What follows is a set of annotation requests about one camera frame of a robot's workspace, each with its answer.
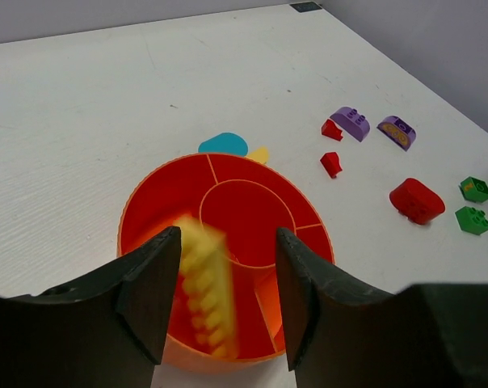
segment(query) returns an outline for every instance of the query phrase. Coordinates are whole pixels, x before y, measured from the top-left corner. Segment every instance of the red lego brick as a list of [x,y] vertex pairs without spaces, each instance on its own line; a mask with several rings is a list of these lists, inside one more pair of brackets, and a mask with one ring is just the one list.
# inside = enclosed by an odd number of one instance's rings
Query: red lego brick
[[338,128],[334,121],[328,119],[322,126],[322,135],[341,141],[343,138],[343,131]]
[[406,179],[389,194],[393,206],[410,221],[425,225],[445,211],[445,203],[414,178]]
[[332,179],[343,170],[339,165],[339,156],[335,152],[327,152],[324,154],[321,158],[321,163]]

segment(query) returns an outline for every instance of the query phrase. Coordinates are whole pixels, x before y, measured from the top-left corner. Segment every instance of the green lego brick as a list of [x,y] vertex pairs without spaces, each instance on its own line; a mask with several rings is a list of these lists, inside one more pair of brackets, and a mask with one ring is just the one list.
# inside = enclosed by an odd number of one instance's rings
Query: green lego brick
[[461,182],[460,188],[466,200],[479,203],[488,200],[488,185],[482,180],[470,176]]
[[456,211],[456,218],[464,232],[479,235],[488,230],[488,220],[482,210],[465,206]]

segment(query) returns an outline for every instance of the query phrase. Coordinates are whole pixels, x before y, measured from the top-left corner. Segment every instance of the blue toy piece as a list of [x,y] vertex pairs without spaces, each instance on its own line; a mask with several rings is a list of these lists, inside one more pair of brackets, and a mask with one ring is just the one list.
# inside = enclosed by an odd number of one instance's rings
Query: blue toy piece
[[223,132],[207,141],[203,141],[197,152],[222,152],[238,156],[247,155],[247,143],[240,136],[231,132]]

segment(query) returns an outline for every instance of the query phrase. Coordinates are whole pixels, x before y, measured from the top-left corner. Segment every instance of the building block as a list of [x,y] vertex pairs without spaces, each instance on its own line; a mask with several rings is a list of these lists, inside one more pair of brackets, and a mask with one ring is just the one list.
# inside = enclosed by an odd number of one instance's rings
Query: building block
[[460,189],[466,200],[478,203],[488,200],[488,185],[472,176],[461,182]]
[[415,130],[400,117],[388,116],[379,123],[377,128],[405,151],[416,140]]
[[331,137],[337,141],[343,139],[343,131],[338,128],[334,121],[328,119],[322,126],[322,135]]
[[482,210],[464,206],[456,211],[456,219],[464,232],[479,235],[488,230],[488,220]]
[[246,141],[236,133],[223,132],[199,144],[197,152],[221,152],[238,156],[246,156]]
[[389,194],[393,206],[415,224],[425,225],[445,211],[445,203],[431,189],[408,178]]
[[196,341],[215,357],[236,358],[236,315],[225,236],[189,216],[175,225],[181,229],[179,274]]
[[356,109],[342,107],[330,118],[358,141],[364,140],[370,132],[370,124],[366,117],[357,113]]
[[255,160],[260,164],[266,164],[269,160],[269,150],[267,147],[260,147],[255,151],[251,151],[246,157],[248,159]]
[[321,158],[321,163],[332,179],[343,170],[339,165],[339,156],[335,152],[327,152],[324,154]]

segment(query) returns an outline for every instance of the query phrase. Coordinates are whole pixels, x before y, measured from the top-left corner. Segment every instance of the yellow toy block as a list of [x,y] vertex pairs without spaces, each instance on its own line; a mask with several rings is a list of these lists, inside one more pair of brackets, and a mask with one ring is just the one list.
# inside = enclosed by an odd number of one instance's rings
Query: yellow toy block
[[225,236],[189,216],[175,225],[181,229],[179,273],[184,277],[182,288],[196,341],[208,346],[215,357],[236,358],[235,305]]
[[267,147],[260,147],[255,151],[250,152],[246,157],[255,160],[256,162],[266,164],[269,160],[269,150]]

